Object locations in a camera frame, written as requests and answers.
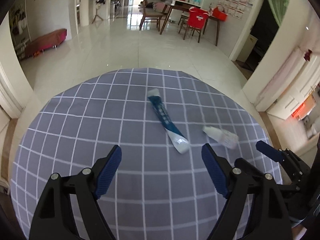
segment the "white cabinet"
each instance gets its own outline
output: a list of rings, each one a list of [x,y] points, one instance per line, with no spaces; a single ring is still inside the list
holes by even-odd
[[[252,52],[254,46],[256,45],[257,41],[258,41],[258,39],[250,34],[247,41],[245,42],[241,52],[240,52],[237,60],[239,60],[241,62],[246,62],[250,53]]]
[[[307,99],[319,82],[320,57],[312,55],[310,62],[304,63],[298,75],[267,113],[287,119]]]

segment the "metal screw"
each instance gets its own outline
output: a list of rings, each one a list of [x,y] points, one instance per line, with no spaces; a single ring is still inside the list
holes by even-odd
[[[91,169],[90,168],[85,168],[85,169],[82,170],[82,174],[83,175],[88,175],[90,173],[91,173]]]
[[[54,173],[50,176],[51,179],[55,180],[59,177],[59,174],[58,173]]]
[[[239,175],[239,174],[241,173],[241,169],[239,169],[239,168],[233,168],[233,169],[232,169],[232,172],[233,172],[234,174]]]
[[[266,173],[266,174],[264,175],[264,177],[265,177],[266,179],[268,179],[268,180],[273,179],[273,177],[272,177],[272,175],[271,175],[270,173]]]

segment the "blue gripper pad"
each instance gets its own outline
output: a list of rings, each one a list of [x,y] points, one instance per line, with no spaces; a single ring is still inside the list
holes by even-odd
[[[116,171],[119,167],[121,158],[121,148],[117,147],[116,150],[112,153],[111,157],[109,158],[107,164],[103,167],[102,171],[97,177],[96,190],[93,193],[96,199],[99,199],[102,195],[107,193],[112,178],[116,174]]]
[[[280,151],[274,149],[264,141],[258,141],[256,143],[256,149],[274,162],[281,163],[284,160]]]
[[[227,198],[229,194],[227,177],[206,145],[202,146],[201,156],[217,192]]]

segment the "dark doorway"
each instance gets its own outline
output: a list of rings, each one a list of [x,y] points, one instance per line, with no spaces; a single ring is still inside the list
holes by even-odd
[[[250,36],[236,62],[244,69],[254,71],[267,52],[276,33],[278,24],[272,14],[268,0],[264,0]]]

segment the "blue toothpaste tube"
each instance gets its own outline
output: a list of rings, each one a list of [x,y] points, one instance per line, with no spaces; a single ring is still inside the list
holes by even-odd
[[[170,137],[173,146],[179,153],[185,153],[189,149],[189,142],[171,121],[168,112],[161,101],[159,90],[155,88],[148,91],[148,99],[152,103],[153,109],[156,111],[156,115]]]

